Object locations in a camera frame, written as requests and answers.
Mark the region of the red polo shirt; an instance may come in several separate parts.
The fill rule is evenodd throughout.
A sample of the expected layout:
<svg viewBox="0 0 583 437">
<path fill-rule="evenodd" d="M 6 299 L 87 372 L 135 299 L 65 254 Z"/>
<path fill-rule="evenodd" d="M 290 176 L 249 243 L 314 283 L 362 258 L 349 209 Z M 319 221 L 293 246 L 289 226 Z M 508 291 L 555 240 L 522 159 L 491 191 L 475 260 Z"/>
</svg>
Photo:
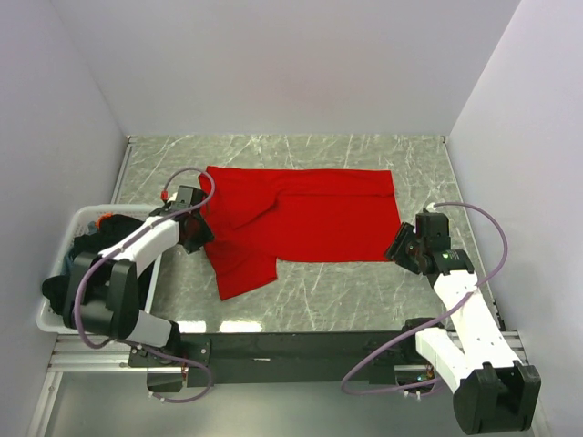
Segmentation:
<svg viewBox="0 0 583 437">
<path fill-rule="evenodd" d="M 280 260 L 383 262 L 401 223 L 389 170 L 208 167 L 199 183 L 222 300 L 274 282 Z"/>
</svg>

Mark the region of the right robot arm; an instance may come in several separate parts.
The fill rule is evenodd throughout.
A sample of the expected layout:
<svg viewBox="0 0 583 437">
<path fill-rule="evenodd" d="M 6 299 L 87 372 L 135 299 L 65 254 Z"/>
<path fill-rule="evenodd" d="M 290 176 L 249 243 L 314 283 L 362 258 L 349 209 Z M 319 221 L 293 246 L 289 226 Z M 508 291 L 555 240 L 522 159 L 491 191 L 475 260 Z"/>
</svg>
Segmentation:
<svg viewBox="0 0 583 437">
<path fill-rule="evenodd" d="M 518 358 L 497 327 L 470 258 L 451 246 L 448 217 L 418 213 L 414 224 L 401 225 L 385 255 L 427 277 L 454 325 L 457 341 L 446 330 L 427 326 L 402 337 L 399 344 L 405 360 L 426 359 L 452 391 L 461 430 L 476 435 L 529 429 L 540 375 Z"/>
</svg>

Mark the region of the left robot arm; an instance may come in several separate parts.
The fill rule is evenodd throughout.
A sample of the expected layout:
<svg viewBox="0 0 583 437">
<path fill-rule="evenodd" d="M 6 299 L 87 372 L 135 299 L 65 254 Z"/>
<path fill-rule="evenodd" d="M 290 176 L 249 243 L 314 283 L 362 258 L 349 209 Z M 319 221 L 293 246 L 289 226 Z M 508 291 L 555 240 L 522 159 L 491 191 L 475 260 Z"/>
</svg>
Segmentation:
<svg viewBox="0 0 583 437">
<path fill-rule="evenodd" d="M 213 241 L 200 212 L 208 198 L 199 188 L 180 186 L 174 199 L 151 211 L 128 236 L 77 255 L 62 310 L 65 326 L 149 347 L 160 365 L 176 363 L 184 353 L 178 323 L 142 309 L 138 280 L 167 249 L 180 245 L 192 253 Z"/>
</svg>

